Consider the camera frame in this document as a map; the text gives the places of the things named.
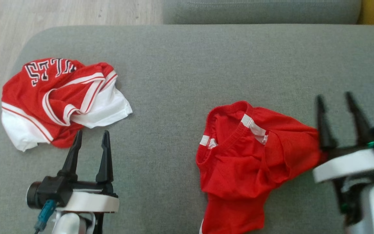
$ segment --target gray cushion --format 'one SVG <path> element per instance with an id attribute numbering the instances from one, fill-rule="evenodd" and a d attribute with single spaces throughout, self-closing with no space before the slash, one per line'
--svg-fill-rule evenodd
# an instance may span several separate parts
<path id="1" fill-rule="evenodd" d="M 198 233 L 206 208 L 195 154 L 207 113 L 247 100 L 315 124 L 323 93 L 342 145 L 354 128 L 343 92 L 351 90 L 374 123 L 374 26 L 162 25 L 52 28 L 34 36 L 12 70 L 46 57 L 106 61 L 134 114 L 84 129 L 78 175 L 93 181 L 101 138 L 110 131 L 119 213 L 104 233 Z M 66 149 L 14 148 L 0 124 L 0 233 L 32 233 L 38 211 L 26 206 L 28 186 L 55 175 Z M 330 184 L 310 172 L 273 191 L 265 228 L 256 233 L 343 233 Z"/>
<path id="2" fill-rule="evenodd" d="M 362 0 L 163 0 L 165 24 L 355 24 Z"/>

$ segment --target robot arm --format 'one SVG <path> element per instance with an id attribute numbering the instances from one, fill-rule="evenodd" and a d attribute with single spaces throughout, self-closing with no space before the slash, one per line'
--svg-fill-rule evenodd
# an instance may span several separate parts
<path id="1" fill-rule="evenodd" d="M 319 146 L 327 162 L 313 170 L 317 183 L 332 181 L 348 234 L 374 234 L 374 127 L 346 93 L 347 105 L 356 126 L 356 145 L 338 148 L 325 116 L 321 96 L 317 97 Z"/>
<path id="2" fill-rule="evenodd" d="M 95 182 L 77 180 L 81 140 L 82 132 L 79 131 L 57 176 L 46 176 L 42 182 L 34 182 L 28 188 L 28 207 L 42 210 L 34 227 L 35 234 L 45 229 L 54 211 L 57 214 L 53 234 L 102 234 L 104 213 L 118 212 L 119 197 L 113 192 L 112 186 L 109 132 L 104 132 L 104 152 Z"/>

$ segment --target wooden floor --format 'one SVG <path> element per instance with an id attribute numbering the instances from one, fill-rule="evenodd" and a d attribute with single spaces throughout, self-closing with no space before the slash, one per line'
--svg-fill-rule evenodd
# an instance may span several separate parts
<path id="1" fill-rule="evenodd" d="M 0 0 L 0 100 L 15 59 L 34 34 L 64 25 L 146 24 L 162 24 L 161 0 Z"/>

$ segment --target cable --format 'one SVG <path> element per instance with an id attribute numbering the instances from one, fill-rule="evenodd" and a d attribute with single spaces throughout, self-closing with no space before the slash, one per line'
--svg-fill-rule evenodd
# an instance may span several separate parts
<path id="1" fill-rule="evenodd" d="M 35 233 L 38 234 L 44 231 L 47 225 L 47 221 L 56 209 L 56 202 L 54 200 L 47 200 L 41 209 L 40 215 L 38 216 L 37 223 L 34 225 Z"/>

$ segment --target clothing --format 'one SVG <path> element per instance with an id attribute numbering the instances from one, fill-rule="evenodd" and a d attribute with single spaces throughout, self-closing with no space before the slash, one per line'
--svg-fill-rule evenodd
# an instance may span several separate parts
<path id="1" fill-rule="evenodd" d="M 2 124 L 19 150 L 51 143 L 68 148 L 83 126 L 106 126 L 132 113 L 105 62 L 46 58 L 29 62 L 3 87 Z"/>
<path id="2" fill-rule="evenodd" d="M 269 193 L 319 160 L 316 129 L 245 101 L 214 108 L 196 155 L 208 195 L 202 233 L 263 228 Z"/>

